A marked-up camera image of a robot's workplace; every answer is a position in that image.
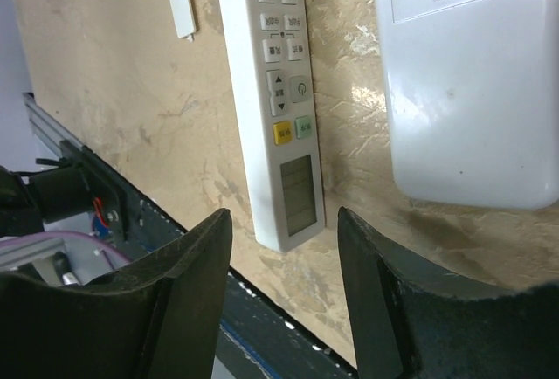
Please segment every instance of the screw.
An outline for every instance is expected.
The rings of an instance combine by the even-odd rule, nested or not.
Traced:
[[[107,219],[109,222],[118,222],[119,214],[116,211],[111,210],[107,213]]]

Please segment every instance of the power button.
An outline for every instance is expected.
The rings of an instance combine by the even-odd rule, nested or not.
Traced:
[[[313,98],[311,89],[311,79],[308,76],[293,76],[289,80],[291,87],[291,100],[293,102],[302,102]]]

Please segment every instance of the floor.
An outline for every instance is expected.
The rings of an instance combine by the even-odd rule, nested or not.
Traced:
[[[30,91],[16,12],[11,0],[0,0],[0,165],[9,170],[37,170],[35,158],[45,154],[43,145],[33,137],[24,108],[21,94]],[[76,229],[83,220],[69,224]],[[212,379],[234,377],[216,358]]]

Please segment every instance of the red wire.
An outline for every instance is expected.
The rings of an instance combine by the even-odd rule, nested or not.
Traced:
[[[95,197],[93,199],[93,208],[95,209],[95,215],[97,216],[97,218],[99,219],[100,223],[103,225],[103,227],[108,229],[108,223],[105,220],[105,218],[103,217],[103,203],[101,202],[101,199],[98,197]]]

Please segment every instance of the black metal frame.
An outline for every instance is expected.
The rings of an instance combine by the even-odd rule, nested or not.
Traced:
[[[82,146],[35,104],[31,94],[26,94],[24,99],[31,127],[47,147],[59,156],[81,160],[105,183],[122,192],[118,201],[107,206],[108,210],[119,213],[126,209],[128,222],[122,236],[116,239],[116,245],[129,257],[140,258],[187,231],[95,153]],[[349,363],[233,268],[227,279],[216,356],[239,379],[357,377]]]

